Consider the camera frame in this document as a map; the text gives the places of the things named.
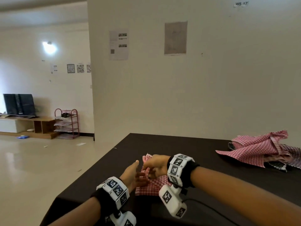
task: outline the black wristband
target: black wristband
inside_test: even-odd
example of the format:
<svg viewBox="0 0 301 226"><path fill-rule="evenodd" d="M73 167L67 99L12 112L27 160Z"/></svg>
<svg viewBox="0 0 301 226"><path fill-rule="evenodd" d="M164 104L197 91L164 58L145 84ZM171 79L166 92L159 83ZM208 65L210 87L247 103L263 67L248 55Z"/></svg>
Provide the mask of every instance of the black wristband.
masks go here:
<svg viewBox="0 0 301 226"><path fill-rule="evenodd" d="M167 162L167 169L169 168L170 162L172 159L173 159L173 156L171 156ZM198 163L193 162L192 160L190 160L186 163L186 166L182 169L182 174L180 176L180 179L182 180L182 183L183 183L183 188L188 188L188 187L195 188L195 186L191 182L190 175L191 175L191 172L199 166L200 165Z"/></svg>
<svg viewBox="0 0 301 226"><path fill-rule="evenodd" d="M112 213L119 211L116 207L115 201L113 201L111 196L103 190L103 188L96 190L91 197L96 197L100 203L101 218L105 218L106 216L110 216Z"/></svg>

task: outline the wall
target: wall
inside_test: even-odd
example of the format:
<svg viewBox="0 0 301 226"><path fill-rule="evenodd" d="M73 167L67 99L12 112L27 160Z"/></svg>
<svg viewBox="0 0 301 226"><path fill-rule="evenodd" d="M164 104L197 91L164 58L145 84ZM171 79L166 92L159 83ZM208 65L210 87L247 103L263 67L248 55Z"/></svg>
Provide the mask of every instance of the wall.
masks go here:
<svg viewBox="0 0 301 226"><path fill-rule="evenodd" d="M75 108L80 132L94 133L91 74L68 74L66 67L90 62L88 23L9 30L0 32L0 40L0 112L5 110L3 93L32 94L38 115ZM43 41L52 41L57 52L46 54ZM58 65L55 74L51 63Z"/></svg>
<svg viewBox="0 0 301 226"><path fill-rule="evenodd" d="M287 129L301 146L301 0L88 0L96 141L128 133L213 139ZM188 20L187 54L164 23ZM108 60L129 29L129 60Z"/></svg>

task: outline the bright light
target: bright light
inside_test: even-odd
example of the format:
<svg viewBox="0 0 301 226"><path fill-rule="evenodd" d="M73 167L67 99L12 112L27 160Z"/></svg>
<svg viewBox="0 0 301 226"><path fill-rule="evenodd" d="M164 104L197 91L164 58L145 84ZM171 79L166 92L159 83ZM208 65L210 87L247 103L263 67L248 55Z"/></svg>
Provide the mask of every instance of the bright light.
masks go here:
<svg viewBox="0 0 301 226"><path fill-rule="evenodd" d="M53 54L56 52L57 48L51 42L43 42L44 50L48 54Z"/></svg>

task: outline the pink checkered cloth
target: pink checkered cloth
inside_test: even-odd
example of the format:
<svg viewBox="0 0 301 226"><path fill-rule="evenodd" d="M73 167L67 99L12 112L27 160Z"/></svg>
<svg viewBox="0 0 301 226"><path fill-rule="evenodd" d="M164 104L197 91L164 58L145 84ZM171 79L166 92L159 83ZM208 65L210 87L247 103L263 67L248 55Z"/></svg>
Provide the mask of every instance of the pink checkered cloth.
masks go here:
<svg viewBox="0 0 301 226"><path fill-rule="evenodd" d="M149 160L152 155L146 154L146 156L142 157L143 163ZM150 169L147 168L145 171L142 170L141 172L145 172L145 176L148 178ZM149 196L159 196L159 191L165 184L171 186L168 182L167 175L160 176L156 179L150 179L150 183L147 186L137 187L135 195L149 195Z"/></svg>
<svg viewBox="0 0 301 226"><path fill-rule="evenodd" d="M218 154L230 156L241 162L265 167L264 162L281 161L291 162L292 156L286 151L279 141L286 139L288 132L286 130L271 132L262 136L238 136L232 140L235 150L233 151L216 151Z"/></svg>

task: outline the person's left hand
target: person's left hand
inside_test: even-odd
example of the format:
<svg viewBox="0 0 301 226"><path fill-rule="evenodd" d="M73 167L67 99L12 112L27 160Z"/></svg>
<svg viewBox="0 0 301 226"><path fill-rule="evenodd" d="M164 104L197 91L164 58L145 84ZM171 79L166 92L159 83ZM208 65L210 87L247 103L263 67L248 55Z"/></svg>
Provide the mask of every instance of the person's left hand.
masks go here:
<svg viewBox="0 0 301 226"><path fill-rule="evenodd" d="M129 193L131 193L136 187L145 186L149 182L149 180L145 177L145 173L137 172L138 165L139 161L136 160L136 162L126 168L120 176L120 179L129 189Z"/></svg>

